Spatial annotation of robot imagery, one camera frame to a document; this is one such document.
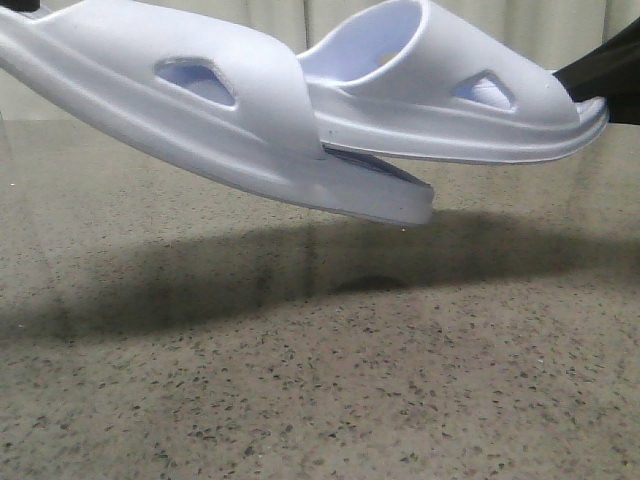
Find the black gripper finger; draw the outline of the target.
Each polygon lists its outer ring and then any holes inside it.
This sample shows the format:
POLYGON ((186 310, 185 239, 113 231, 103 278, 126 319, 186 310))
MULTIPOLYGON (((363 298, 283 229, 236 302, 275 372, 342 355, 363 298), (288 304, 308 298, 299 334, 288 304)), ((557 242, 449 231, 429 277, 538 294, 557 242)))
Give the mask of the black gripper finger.
POLYGON ((40 0, 8 0, 8 8, 13 11, 37 11, 40 0))
POLYGON ((576 102, 606 99, 609 121, 639 124, 639 22, 554 73, 576 102))

